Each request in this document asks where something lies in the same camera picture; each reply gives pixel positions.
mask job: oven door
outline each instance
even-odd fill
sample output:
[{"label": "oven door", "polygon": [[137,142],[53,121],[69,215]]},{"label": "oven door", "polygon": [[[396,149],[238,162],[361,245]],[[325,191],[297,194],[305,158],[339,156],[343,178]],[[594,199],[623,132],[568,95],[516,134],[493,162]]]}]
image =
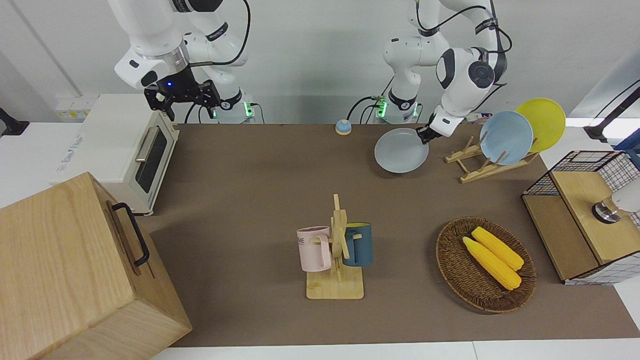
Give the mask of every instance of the oven door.
[{"label": "oven door", "polygon": [[174,145],[167,124],[159,115],[154,116],[136,155],[137,168],[130,180],[132,191],[147,205],[146,209],[134,209],[137,213],[151,212]]}]

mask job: yellow plate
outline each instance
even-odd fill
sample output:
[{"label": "yellow plate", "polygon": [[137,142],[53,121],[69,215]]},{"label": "yellow plate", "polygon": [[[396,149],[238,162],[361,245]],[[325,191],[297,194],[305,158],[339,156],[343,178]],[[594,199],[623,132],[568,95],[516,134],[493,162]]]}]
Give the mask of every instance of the yellow plate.
[{"label": "yellow plate", "polygon": [[566,126],[564,110],[551,99],[539,97],[525,101],[518,106],[516,112],[527,118],[533,129],[535,141],[530,152],[547,150],[564,134]]}]

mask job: wall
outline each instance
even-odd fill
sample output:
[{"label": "wall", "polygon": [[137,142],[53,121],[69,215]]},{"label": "wall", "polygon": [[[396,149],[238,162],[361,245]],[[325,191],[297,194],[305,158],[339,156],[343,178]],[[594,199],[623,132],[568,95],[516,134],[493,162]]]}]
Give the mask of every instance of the wall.
[{"label": "wall", "polygon": [[[0,0],[16,5],[69,82],[58,89],[34,88],[47,104],[61,92],[133,92],[113,72],[129,44],[106,0]],[[512,110],[531,97],[550,97],[569,113],[628,48],[638,33],[640,3],[627,0],[495,0],[501,27],[515,41],[503,80],[509,86],[481,109]],[[386,41],[413,36],[406,20],[409,0],[250,0],[250,60],[237,70],[242,86],[264,105],[268,122],[335,122],[365,95],[379,94],[392,76],[382,58]],[[232,31],[244,31],[244,6],[227,0]],[[446,10],[441,19],[451,13]],[[20,34],[0,30],[20,43]],[[475,45],[466,18],[442,29],[453,46]],[[20,43],[15,56],[29,58],[31,44]],[[33,66],[17,67],[28,79]],[[442,90],[433,69],[423,75],[419,100],[430,111]]]},{"label": "wall", "polygon": [[[0,52],[0,107],[18,120],[55,121],[57,115]],[[4,124],[0,122],[0,133]]]}]

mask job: dark blue mug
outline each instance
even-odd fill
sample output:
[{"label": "dark blue mug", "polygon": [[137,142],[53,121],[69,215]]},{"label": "dark blue mug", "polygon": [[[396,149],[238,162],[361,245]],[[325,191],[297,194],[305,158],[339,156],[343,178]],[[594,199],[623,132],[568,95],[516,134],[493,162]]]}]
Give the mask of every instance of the dark blue mug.
[{"label": "dark blue mug", "polygon": [[347,266],[369,266],[373,263],[373,238],[371,224],[368,222],[352,222],[347,224],[344,235],[349,249],[349,259],[342,257]]}]

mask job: wooden cabinet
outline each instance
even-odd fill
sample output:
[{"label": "wooden cabinet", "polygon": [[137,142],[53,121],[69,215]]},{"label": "wooden cabinet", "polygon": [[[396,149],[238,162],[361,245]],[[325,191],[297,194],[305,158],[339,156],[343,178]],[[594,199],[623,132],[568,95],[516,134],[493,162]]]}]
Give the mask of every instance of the wooden cabinet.
[{"label": "wooden cabinet", "polygon": [[149,359],[191,330],[151,237],[114,205],[85,173],[0,209],[1,359]]},{"label": "wooden cabinet", "polygon": [[631,218],[597,220],[591,207],[611,195],[598,172],[551,172],[559,195],[523,195],[560,280],[616,283],[640,274],[640,231]]}]

